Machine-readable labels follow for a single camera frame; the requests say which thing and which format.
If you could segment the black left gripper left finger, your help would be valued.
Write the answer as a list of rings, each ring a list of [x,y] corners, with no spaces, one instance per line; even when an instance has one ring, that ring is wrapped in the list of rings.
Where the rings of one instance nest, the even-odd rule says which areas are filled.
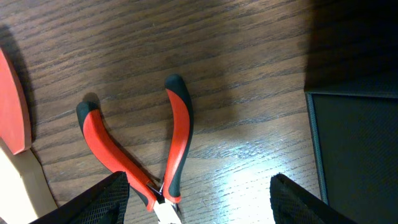
[[[127,175],[117,171],[32,224],[123,224],[128,199]]]

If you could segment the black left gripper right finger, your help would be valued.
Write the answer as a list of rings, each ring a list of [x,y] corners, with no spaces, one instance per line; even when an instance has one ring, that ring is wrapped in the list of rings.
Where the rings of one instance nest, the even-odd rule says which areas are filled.
[[[271,177],[270,195],[276,224],[355,224],[284,174]]]

